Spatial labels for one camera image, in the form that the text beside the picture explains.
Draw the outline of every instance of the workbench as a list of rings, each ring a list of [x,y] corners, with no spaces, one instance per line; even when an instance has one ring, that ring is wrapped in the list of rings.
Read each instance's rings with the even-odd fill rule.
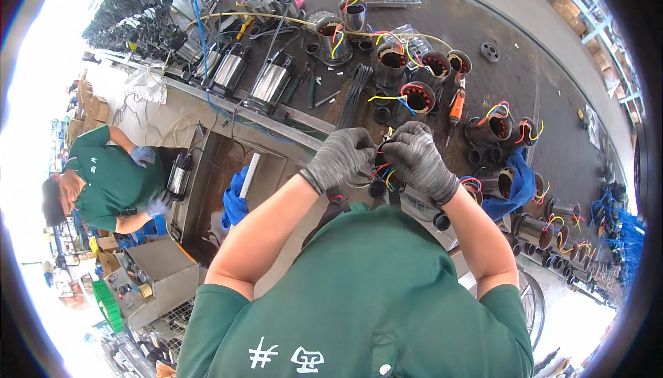
[[[222,0],[216,12],[225,12],[228,9],[244,10],[244,7],[235,7],[235,1]],[[308,14],[319,10],[338,14],[339,1],[341,0],[305,0],[304,9]],[[472,60],[472,70],[466,76],[467,98],[462,122],[455,130],[447,148],[444,144],[450,130],[448,105],[456,91],[452,79],[443,85],[442,98],[439,101],[440,112],[435,116],[427,116],[424,120],[433,130],[437,148],[449,169],[463,176],[472,175],[481,166],[493,169],[503,166],[489,162],[470,164],[468,162],[470,146],[462,135],[462,128],[469,118],[484,116],[493,105],[506,100],[510,103],[510,114],[516,122],[523,117],[529,117],[540,127],[541,121],[544,121],[541,138],[534,147],[529,148],[526,161],[535,172],[543,175],[545,181],[550,181],[549,198],[557,197],[563,202],[579,203],[582,215],[589,220],[589,208],[592,202],[601,197],[599,177],[603,169],[603,158],[613,158],[614,152],[610,151],[608,143],[602,144],[602,149],[599,150],[589,141],[577,111],[584,110],[585,106],[591,103],[575,81],[565,73],[555,58],[526,32],[478,2],[421,1],[421,4],[411,5],[407,9],[369,7],[367,21],[374,31],[393,30],[410,24],[422,34],[438,37],[454,49],[464,51]],[[292,34],[279,35],[272,53],[281,49],[291,38]],[[271,37],[265,37],[251,41],[251,61],[239,80],[236,97],[247,94],[252,88],[270,40]],[[444,54],[450,50],[441,43],[428,41],[434,50]],[[284,129],[283,124],[267,117],[260,117],[258,113],[244,107],[237,109],[237,117],[252,120],[308,148],[319,148],[321,141],[326,137],[325,134],[333,130],[340,116],[349,81],[356,66],[362,63],[375,67],[376,58],[373,54],[361,54],[357,47],[353,46],[352,59],[344,66],[335,67],[330,71],[319,60],[306,54],[306,45],[316,42],[318,42],[316,36],[302,30],[301,36],[285,48],[285,51],[296,59],[295,74],[301,74],[307,62],[315,66],[315,76],[321,77],[321,84],[316,86],[315,100],[322,100],[336,91],[341,91],[334,103],[308,108],[307,82],[297,88],[287,109],[291,112],[291,118],[310,126],[313,131],[303,133],[301,129],[296,129],[292,132]],[[479,53],[479,48],[484,42],[492,43],[499,50],[497,62],[491,63]],[[205,92],[200,88],[177,83],[171,79],[166,83],[174,84],[185,92],[205,99]],[[374,121],[375,106],[367,102],[375,92],[375,84],[369,80],[365,91],[361,93],[354,125],[368,129],[374,141],[379,142],[386,128]],[[217,107],[230,108],[230,110],[237,103],[214,95],[211,97],[211,102]],[[606,139],[605,130],[600,124],[599,133],[601,139]],[[617,180],[623,182],[623,179],[619,178],[620,172],[616,174]],[[534,217],[541,217],[544,214],[544,206],[527,204],[525,210]],[[578,233],[574,229],[571,235],[577,241],[581,241],[589,231],[586,227],[583,233]]]

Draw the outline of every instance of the hand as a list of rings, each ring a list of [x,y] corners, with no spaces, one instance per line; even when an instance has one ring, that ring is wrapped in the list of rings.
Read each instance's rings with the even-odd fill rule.
[[[402,179],[415,190],[430,195],[435,206],[443,206],[455,194],[458,177],[451,173],[435,147],[430,127],[408,122],[399,127],[394,142],[382,146]]]
[[[161,190],[161,192],[158,193],[155,192],[147,203],[145,214],[150,218],[161,216],[170,210],[171,205],[172,197],[168,190]]]
[[[356,174],[374,156],[375,144],[366,129],[342,129],[327,137],[313,160],[299,173],[322,194]]]
[[[148,164],[154,164],[156,155],[149,147],[133,147],[130,153],[131,159],[141,167],[147,168]]]

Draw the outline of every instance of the white chinese character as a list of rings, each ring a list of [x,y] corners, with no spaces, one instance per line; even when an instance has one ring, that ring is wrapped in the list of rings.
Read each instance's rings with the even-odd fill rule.
[[[319,351],[307,351],[303,347],[297,348],[290,360],[301,365],[301,367],[296,370],[300,374],[318,372],[318,368],[313,367],[319,363],[325,363],[325,358]]]
[[[255,355],[250,356],[249,359],[253,361],[251,364],[251,368],[255,369],[255,366],[260,362],[261,368],[265,367],[265,362],[271,362],[272,360],[269,359],[269,356],[271,355],[278,355],[278,352],[272,352],[272,349],[278,348],[278,345],[274,345],[270,349],[263,351],[262,350],[262,341],[265,340],[265,337],[262,336],[260,338],[260,344],[258,345],[258,348],[256,349],[249,349],[249,353],[254,353]]]

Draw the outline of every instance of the orange pneumatic screwdriver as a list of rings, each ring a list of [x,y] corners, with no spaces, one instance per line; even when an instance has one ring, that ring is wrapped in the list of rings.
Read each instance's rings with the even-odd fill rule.
[[[453,96],[451,110],[449,111],[449,136],[447,136],[447,143],[444,147],[449,146],[449,140],[452,138],[453,130],[460,123],[461,117],[463,117],[463,106],[465,105],[465,78],[463,77],[458,83],[458,91]]]

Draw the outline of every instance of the blue rag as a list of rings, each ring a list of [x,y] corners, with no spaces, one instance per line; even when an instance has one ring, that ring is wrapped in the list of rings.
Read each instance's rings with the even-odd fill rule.
[[[493,221],[497,221],[507,214],[513,212],[516,208],[524,205],[527,201],[534,198],[536,193],[535,173],[532,168],[525,163],[525,148],[513,152],[507,159],[507,166],[516,170],[511,183],[509,199],[484,198],[481,206],[486,214]]]
[[[239,197],[248,171],[249,167],[246,166],[233,175],[233,180],[230,181],[230,188],[223,192],[223,207],[225,208],[223,217],[221,217],[221,226],[223,229],[229,229],[231,225],[239,224],[249,213],[247,200]]]

